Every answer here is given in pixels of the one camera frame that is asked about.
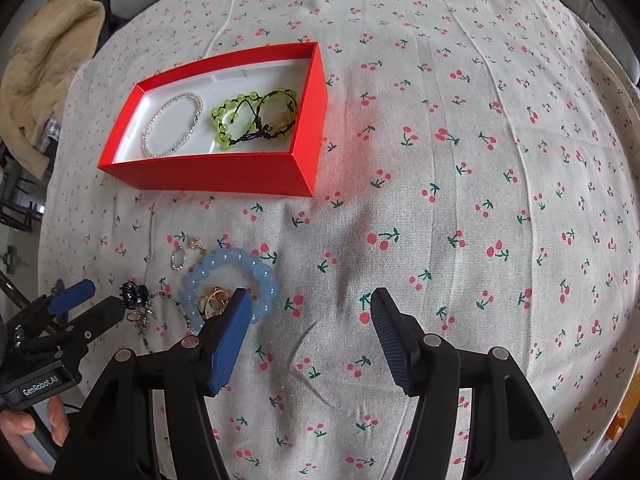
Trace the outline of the person left hand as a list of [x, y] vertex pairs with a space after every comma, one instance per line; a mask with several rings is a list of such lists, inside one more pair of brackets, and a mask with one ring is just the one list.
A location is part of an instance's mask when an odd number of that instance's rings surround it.
[[[52, 440], [58, 446], [62, 446], [70, 431], [70, 424], [68, 423], [65, 406], [59, 396], [52, 396], [49, 399], [47, 414], [51, 426]], [[32, 434], [35, 429], [35, 421], [27, 413], [8, 410], [1, 413], [1, 432], [21, 463], [32, 471], [40, 474], [50, 474], [51, 468], [44, 463], [40, 456], [24, 440], [24, 437]]]

